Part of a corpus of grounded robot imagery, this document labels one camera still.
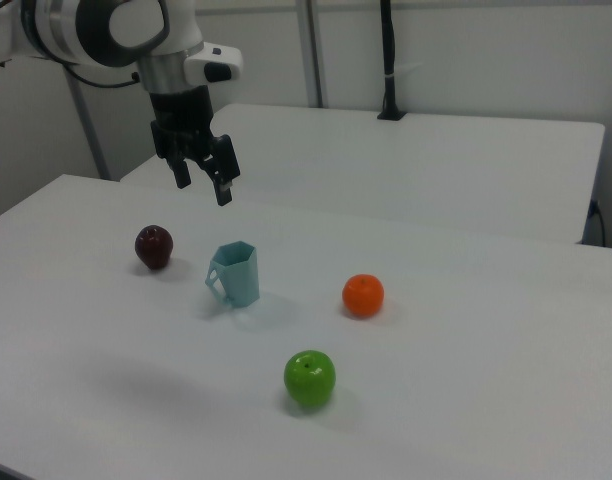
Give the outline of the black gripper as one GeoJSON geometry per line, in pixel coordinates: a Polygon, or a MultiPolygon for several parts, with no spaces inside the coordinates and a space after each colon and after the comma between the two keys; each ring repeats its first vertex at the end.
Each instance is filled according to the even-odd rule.
{"type": "Polygon", "coordinates": [[[192,160],[212,181],[217,204],[230,203],[232,183],[240,176],[240,168],[231,138],[213,137],[208,87],[170,95],[151,94],[150,100],[155,113],[151,130],[156,153],[171,167],[177,187],[184,189],[191,184],[185,160],[192,160]]]}

